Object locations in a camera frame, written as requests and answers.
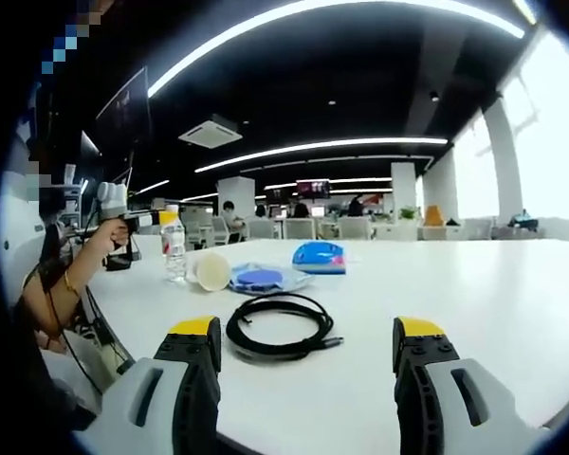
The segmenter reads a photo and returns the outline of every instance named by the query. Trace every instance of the orange chair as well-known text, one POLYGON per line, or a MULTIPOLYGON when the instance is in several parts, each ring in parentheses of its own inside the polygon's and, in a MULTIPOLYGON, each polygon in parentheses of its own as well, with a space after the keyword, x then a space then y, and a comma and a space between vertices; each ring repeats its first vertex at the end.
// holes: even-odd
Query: orange chair
POLYGON ((438 206, 428 206, 426 208, 426 221, 424 226, 439 228, 445 225, 443 214, 438 206))

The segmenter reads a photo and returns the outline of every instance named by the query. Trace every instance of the water bottle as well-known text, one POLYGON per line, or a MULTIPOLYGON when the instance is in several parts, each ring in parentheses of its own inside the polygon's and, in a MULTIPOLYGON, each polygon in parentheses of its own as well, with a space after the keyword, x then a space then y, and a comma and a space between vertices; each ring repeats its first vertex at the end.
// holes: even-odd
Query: water bottle
POLYGON ((186 278, 186 232, 179 221, 179 207, 167 206, 167 211, 161 213, 162 252, 166 258, 167 280, 183 282, 186 278))

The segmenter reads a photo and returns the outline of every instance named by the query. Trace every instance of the person's arm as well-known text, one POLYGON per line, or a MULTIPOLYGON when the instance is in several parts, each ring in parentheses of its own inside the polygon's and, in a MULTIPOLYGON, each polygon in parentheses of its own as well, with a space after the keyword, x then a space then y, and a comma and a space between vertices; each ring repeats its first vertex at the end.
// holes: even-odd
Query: person's arm
POLYGON ((114 250, 114 242, 124 246, 127 241, 126 225, 121 220, 109 220, 95 232, 67 269, 66 275, 64 274, 47 293, 42 287, 38 273, 29 280, 23 297, 45 333, 52 337, 60 334, 59 329, 70 321, 84 287, 101 267, 103 258, 114 250))

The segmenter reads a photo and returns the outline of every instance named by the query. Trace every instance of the ceiling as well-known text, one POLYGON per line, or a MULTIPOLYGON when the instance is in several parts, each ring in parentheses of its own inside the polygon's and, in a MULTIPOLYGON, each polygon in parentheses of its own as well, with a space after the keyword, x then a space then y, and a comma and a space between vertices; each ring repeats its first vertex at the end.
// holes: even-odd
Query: ceiling
MULTIPOLYGON (((80 128, 92 131, 97 113, 142 66, 147 65, 153 83, 210 38, 286 3, 117 0, 56 72, 61 159, 72 159, 80 128)), ((511 0, 465 3, 529 31, 511 0)), ((497 83, 528 35, 519 40, 465 16, 390 3, 315 9, 257 27, 193 63, 150 99, 154 143, 152 151, 135 157, 131 188, 169 179, 146 194, 183 198, 214 192, 219 178, 242 174, 254 178, 260 191, 298 178, 387 177, 392 161, 409 159, 422 174, 450 144, 337 147, 204 173, 194 169, 327 140, 452 140, 481 106, 494 100, 497 83), (431 100, 432 91, 439 102, 431 100), (243 138, 212 150, 177 139, 212 114, 234 122, 243 138), (274 167, 290 162, 297 164, 274 167)))

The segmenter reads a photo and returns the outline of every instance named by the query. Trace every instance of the potted plant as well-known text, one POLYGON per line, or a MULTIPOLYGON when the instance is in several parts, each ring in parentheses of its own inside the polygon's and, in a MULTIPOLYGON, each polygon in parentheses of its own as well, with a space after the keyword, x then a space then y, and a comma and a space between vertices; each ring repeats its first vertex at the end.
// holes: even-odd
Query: potted plant
POLYGON ((398 211, 398 222, 403 225, 417 225, 417 210, 414 207, 403 207, 398 211))

